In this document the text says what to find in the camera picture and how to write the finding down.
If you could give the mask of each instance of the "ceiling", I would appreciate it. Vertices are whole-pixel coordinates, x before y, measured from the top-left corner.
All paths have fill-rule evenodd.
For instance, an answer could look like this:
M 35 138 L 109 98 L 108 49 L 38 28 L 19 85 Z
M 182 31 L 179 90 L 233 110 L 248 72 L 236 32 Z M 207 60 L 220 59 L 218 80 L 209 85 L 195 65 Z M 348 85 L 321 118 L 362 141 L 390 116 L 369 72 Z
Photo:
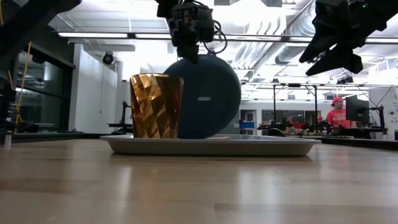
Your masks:
M 27 2 L 27 0 L 14 1 L 20 5 Z M 284 4 L 282 9 L 267 7 L 260 0 L 230 0 L 233 2 L 230 6 L 220 6 L 220 1 L 222 0 L 200 2 L 213 8 L 213 18 L 220 21 L 225 34 L 313 35 L 311 21 L 315 8 L 312 0 L 296 0 L 295 4 Z M 168 33 L 166 21 L 156 17 L 156 11 L 157 3 L 154 0 L 83 0 L 73 10 L 59 14 L 49 25 L 59 32 Z M 396 37 L 397 33 L 398 16 L 395 16 L 387 23 L 384 32 L 375 32 L 373 36 Z M 73 41 L 84 44 L 87 51 L 97 55 L 115 49 L 113 51 L 120 60 L 123 60 L 123 55 L 131 54 L 140 56 L 164 54 L 171 55 L 170 58 L 177 58 L 173 56 L 176 54 L 174 47 L 166 40 L 73 39 Z M 209 46 L 218 50 L 223 44 L 223 42 L 213 42 Z M 280 82 L 335 84 L 339 77 L 345 75 L 345 71 L 337 69 L 307 78 L 305 72 L 312 65 L 298 62 L 304 48 L 299 48 L 295 53 L 285 44 L 229 42 L 227 49 L 218 56 L 234 68 L 245 68 L 236 70 L 239 78 L 247 75 L 248 70 L 254 71 L 250 82 L 269 83 L 273 78 L 278 78 Z M 288 60 L 285 65 L 275 62 L 275 57 L 281 58 L 281 52 L 290 55 L 290 58 L 285 58 Z M 203 46 L 200 47 L 200 53 L 206 53 Z M 355 53 L 362 56 L 365 62 L 365 69 L 354 76 L 356 83 L 373 82 L 374 78 L 370 78 L 369 73 L 396 69 L 391 65 L 394 64 L 392 60 L 398 58 L 398 45 L 365 45 L 356 49 Z M 170 61 L 149 60 L 148 63 L 170 63 Z M 397 82 L 397 80 L 393 78 L 388 82 Z

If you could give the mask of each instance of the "white wall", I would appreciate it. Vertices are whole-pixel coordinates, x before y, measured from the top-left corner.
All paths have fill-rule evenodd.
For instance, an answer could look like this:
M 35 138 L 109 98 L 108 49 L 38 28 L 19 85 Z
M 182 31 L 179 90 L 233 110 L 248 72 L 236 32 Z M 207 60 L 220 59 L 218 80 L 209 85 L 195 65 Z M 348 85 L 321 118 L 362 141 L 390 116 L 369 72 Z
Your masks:
M 110 133 L 115 120 L 117 74 L 75 45 L 69 129 Z
M 369 91 L 369 99 L 378 106 L 384 107 L 384 122 L 389 130 L 387 140 L 394 141 L 394 132 L 398 130 L 398 88 L 373 88 Z M 375 111 L 371 111 L 373 118 L 380 125 L 379 115 Z
M 326 118 L 329 111 L 333 108 L 330 102 L 318 102 L 318 111 L 321 111 L 323 118 Z M 262 110 L 273 110 L 273 101 L 247 101 L 242 102 L 239 106 L 240 110 L 256 110 L 257 126 L 262 121 Z M 277 101 L 276 110 L 300 110 L 300 111 L 315 111 L 315 102 L 294 102 L 294 101 Z

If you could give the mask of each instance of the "table surface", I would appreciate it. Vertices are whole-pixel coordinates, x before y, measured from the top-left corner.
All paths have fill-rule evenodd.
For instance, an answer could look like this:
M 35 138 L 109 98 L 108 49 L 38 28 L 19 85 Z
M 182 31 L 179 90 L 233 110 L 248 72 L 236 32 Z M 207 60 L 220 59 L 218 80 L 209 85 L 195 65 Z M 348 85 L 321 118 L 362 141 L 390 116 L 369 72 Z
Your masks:
M 0 149 L 0 223 L 397 223 L 398 154 L 114 155 L 100 140 Z

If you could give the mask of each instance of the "man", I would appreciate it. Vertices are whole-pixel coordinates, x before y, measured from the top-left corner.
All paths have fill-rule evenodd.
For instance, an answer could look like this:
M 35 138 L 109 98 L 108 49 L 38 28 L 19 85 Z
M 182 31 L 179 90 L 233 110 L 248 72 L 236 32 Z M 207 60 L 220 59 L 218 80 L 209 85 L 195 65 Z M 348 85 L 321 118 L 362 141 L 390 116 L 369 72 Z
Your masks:
M 339 124 L 344 128 L 356 128 L 355 121 L 346 120 L 346 108 L 343 108 L 344 100 L 341 97 L 335 97 L 331 106 L 333 110 L 328 113 L 326 120 L 328 124 Z

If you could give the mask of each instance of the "security camera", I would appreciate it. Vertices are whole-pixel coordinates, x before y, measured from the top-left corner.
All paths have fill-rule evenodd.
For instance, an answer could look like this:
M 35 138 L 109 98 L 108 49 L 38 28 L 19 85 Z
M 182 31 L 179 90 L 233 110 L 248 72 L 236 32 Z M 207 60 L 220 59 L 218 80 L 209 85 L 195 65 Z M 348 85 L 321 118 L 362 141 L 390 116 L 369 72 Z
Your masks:
M 112 65 L 115 63 L 115 58 L 113 57 L 113 52 L 106 52 L 105 56 L 102 58 L 102 62 L 104 62 L 105 65 Z

